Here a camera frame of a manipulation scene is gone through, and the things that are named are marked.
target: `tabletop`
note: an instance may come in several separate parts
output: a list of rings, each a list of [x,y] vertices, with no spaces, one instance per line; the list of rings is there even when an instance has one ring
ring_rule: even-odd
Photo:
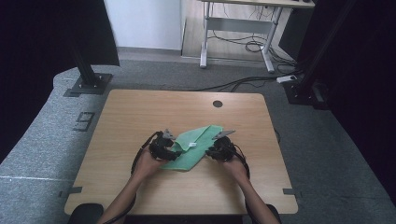
[[[214,102],[220,101],[221,107]],[[65,212],[81,203],[107,208],[130,176],[137,150],[156,131],[168,128],[177,136],[210,124],[236,130],[231,140],[243,150],[251,182],[266,203],[281,214],[298,206],[291,189],[264,98],[257,93],[113,90],[78,171]],[[244,197],[219,165],[204,156],[188,172],[160,170],[137,192],[130,214],[245,214]]]
[[[226,4],[240,4],[240,5],[254,5],[254,6],[268,6],[268,7],[301,7],[311,8],[315,3],[310,0],[308,3],[303,0],[200,0],[202,2],[212,3],[226,3]]]

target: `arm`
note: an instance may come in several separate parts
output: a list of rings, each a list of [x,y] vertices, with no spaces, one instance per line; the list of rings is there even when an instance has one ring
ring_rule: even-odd
[[[145,181],[149,176],[153,175],[157,169],[165,163],[167,163],[167,161],[158,161],[153,159],[147,147],[143,149],[142,154],[137,161],[134,173],[131,175],[125,187],[116,197],[116,199],[114,199],[111,205],[106,209],[97,223],[104,223],[122,213],[133,201],[134,196],[143,181]],[[114,223],[123,223],[124,219],[125,217],[120,218]]]
[[[247,205],[254,217],[261,224],[278,224],[279,222],[275,218],[274,214],[251,185],[250,180],[247,177],[247,171],[242,162],[233,156],[230,161],[218,161],[218,163],[226,169],[241,188],[247,201]]]

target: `desk frame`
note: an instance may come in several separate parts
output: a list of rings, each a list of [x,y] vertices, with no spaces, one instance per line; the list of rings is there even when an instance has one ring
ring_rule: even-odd
[[[209,30],[216,31],[228,31],[228,32],[241,32],[241,33],[254,33],[254,34],[263,34],[267,35],[267,41],[262,49],[262,57],[264,58],[265,65],[269,73],[274,73],[275,69],[271,62],[271,58],[269,55],[269,48],[271,46],[272,40],[274,38],[274,34],[276,31],[276,27],[279,22],[280,14],[282,13],[283,7],[313,7],[313,3],[299,3],[294,5],[290,2],[286,3],[283,1],[277,1],[278,4],[274,4],[276,1],[227,1],[227,0],[202,0],[205,4],[205,13],[204,13],[204,41],[201,46],[201,61],[200,67],[206,68],[206,59],[207,59],[207,32]],[[251,20],[236,20],[236,19],[228,19],[228,18],[216,18],[210,17],[210,5],[215,3],[229,3],[229,4],[248,4],[255,6],[273,6],[275,7],[275,15],[271,21],[251,21]]]

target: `metal desk leg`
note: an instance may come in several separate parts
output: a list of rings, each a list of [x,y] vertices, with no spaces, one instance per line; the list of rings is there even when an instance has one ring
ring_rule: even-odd
[[[275,11],[275,16],[273,18],[273,24],[271,26],[270,33],[267,36],[267,42],[265,44],[265,47],[262,47],[262,57],[264,58],[265,65],[267,66],[267,70],[269,73],[275,72],[268,50],[271,47],[271,42],[274,38],[274,34],[276,31],[277,23],[279,22],[279,17],[281,12],[282,12],[282,7],[277,7]]]
[[[206,68],[206,57],[207,57],[207,23],[209,21],[209,9],[210,9],[210,2],[204,3],[205,4],[205,15],[204,15],[204,42],[201,46],[201,62],[200,67]]]

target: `hole in table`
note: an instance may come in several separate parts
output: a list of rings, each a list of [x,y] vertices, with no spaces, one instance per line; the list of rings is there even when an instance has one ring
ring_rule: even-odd
[[[222,107],[222,102],[221,101],[214,101],[213,102],[213,106],[217,107],[217,108],[220,108],[220,107]]]

